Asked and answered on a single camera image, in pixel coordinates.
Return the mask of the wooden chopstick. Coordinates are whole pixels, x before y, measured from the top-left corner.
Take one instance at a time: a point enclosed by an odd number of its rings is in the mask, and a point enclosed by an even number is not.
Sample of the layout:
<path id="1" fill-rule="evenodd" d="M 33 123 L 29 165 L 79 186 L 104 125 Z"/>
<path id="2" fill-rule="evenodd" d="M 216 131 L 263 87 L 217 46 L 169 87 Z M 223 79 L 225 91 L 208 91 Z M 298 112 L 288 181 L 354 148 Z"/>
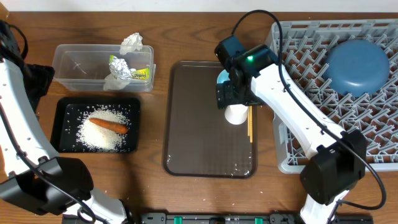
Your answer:
<path id="1" fill-rule="evenodd" d="M 252 143 L 252 106 L 249 106 L 248 108 L 248 136 L 249 142 Z"/>
<path id="2" fill-rule="evenodd" d="M 251 137 L 251 107 L 248 106 L 248 113 L 247 113 L 247 124 L 248 124 L 248 136 Z"/>

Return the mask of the light blue bowl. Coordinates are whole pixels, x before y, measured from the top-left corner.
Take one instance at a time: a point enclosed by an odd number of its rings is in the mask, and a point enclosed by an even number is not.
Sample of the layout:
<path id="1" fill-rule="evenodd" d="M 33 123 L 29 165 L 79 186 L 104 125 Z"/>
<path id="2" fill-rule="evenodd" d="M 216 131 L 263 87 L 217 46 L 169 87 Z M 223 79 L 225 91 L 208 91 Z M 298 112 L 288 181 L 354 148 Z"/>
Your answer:
<path id="1" fill-rule="evenodd" d="M 217 84 L 222 84 L 224 82 L 230 81 L 229 79 L 229 73 L 226 70 L 223 70 L 222 72 L 220 72 L 220 74 L 217 77 Z"/>

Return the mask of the white cup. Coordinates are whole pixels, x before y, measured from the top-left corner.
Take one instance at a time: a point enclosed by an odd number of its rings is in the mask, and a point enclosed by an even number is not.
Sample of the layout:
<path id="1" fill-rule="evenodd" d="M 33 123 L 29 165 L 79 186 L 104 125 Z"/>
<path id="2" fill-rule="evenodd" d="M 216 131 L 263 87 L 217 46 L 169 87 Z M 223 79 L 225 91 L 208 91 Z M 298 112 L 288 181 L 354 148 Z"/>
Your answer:
<path id="1" fill-rule="evenodd" d="M 226 107 L 224 116 L 233 125 L 243 124 L 248 116 L 249 108 L 244 105 L 229 105 Z"/>

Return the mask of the pile of white rice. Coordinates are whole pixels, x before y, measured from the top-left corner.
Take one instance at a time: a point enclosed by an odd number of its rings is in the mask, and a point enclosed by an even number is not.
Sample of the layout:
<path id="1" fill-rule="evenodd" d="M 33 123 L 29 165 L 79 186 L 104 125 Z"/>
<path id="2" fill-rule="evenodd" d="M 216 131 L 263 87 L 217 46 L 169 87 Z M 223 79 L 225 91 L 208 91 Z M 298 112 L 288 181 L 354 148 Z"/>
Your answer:
<path id="1" fill-rule="evenodd" d="M 129 106 L 70 104 L 65 110 L 58 150 L 60 152 L 132 152 L 135 137 L 98 126 L 91 118 L 131 127 Z"/>

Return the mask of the yellow silver snack wrapper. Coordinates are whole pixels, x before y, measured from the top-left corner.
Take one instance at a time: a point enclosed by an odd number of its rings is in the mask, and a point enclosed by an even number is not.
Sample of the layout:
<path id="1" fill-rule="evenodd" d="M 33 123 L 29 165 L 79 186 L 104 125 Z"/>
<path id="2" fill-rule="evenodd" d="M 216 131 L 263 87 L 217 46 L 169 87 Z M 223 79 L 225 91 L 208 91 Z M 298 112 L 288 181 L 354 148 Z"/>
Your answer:
<path id="1" fill-rule="evenodd" d="M 114 55 L 109 56 L 109 70 L 115 79 L 120 80 L 148 80 L 150 78 L 149 68 L 135 70 L 129 68 L 123 58 Z"/>

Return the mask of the orange carrot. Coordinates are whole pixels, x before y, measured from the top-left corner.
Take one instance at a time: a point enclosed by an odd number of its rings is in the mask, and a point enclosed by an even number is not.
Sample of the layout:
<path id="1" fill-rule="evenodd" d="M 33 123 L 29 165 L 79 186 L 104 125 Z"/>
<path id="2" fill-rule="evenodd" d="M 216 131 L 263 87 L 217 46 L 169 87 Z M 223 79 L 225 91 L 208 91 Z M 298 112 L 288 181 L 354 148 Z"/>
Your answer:
<path id="1" fill-rule="evenodd" d="M 123 124 L 119 124 L 119 123 L 115 123 L 112 121 L 107 121 L 107 120 L 103 120 L 103 119 L 99 119 L 99 118 L 90 118 L 89 121 L 97 126 L 108 129 L 108 130 L 113 131 L 118 134 L 126 134 L 128 132 L 128 127 Z"/>

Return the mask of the white paper napkin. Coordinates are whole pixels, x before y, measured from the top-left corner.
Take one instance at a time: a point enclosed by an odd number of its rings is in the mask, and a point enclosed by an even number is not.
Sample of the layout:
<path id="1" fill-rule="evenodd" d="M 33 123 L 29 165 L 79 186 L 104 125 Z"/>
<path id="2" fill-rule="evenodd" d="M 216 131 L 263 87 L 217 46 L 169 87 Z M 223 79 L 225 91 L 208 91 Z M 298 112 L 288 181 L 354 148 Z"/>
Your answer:
<path id="1" fill-rule="evenodd" d="M 126 55 L 129 52 L 133 52 L 135 50 L 141 50 L 143 47 L 142 36 L 136 32 L 128 37 L 126 37 L 120 46 L 119 53 L 121 55 Z"/>

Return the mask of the dark blue plate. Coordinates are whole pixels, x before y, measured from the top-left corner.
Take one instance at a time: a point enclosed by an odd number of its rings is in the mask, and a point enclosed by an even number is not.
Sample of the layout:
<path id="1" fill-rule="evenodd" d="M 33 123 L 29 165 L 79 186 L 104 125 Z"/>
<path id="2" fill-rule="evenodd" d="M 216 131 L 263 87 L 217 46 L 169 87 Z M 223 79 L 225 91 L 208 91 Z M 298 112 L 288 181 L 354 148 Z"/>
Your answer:
<path id="1" fill-rule="evenodd" d="M 380 90 L 389 79 L 386 53 L 368 40 L 348 40 L 334 47 L 326 58 L 323 74 L 330 87 L 345 96 L 359 97 Z"/>

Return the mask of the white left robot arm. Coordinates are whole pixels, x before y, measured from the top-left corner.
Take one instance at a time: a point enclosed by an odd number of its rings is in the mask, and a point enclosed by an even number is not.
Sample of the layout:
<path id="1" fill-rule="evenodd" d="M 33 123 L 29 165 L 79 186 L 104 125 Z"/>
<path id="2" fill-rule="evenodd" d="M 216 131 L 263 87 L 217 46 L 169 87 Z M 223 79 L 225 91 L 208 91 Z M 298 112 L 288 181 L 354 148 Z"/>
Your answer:
<path id="1" fill-rule="evenodd" d="M 127 223 L 122 201 L 94 188 L 87 166 L 60 156 L 50 144 L 29 103 L 21 69 L 7 59 L 1 60 L 1 150 L 4 201 L 36 215 Z"/>

